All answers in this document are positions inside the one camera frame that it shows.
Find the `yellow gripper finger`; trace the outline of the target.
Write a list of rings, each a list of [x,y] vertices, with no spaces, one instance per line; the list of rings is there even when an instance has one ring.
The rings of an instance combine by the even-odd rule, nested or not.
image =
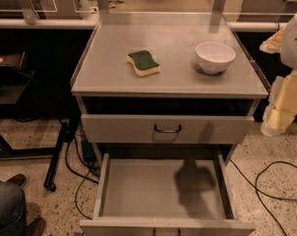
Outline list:
[[[271,86],[268,106],[261,132],[268,137],[279,136],[297,116],[297,70],[285,78],[277,77]]]
[[[279,53],[282,47],[284,32],[285,28],[278,30],[260,45],[260,50],[269,54]]]

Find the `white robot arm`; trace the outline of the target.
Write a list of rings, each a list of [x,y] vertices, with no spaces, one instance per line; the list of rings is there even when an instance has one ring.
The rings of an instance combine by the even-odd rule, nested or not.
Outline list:
[[[297,13],[284,29],[264,41],[260,49],[279,53],[281,63],[292,69],[285,78],[277,76],[271,85],[261,132],[274,137],[283,134],[297,116]]]

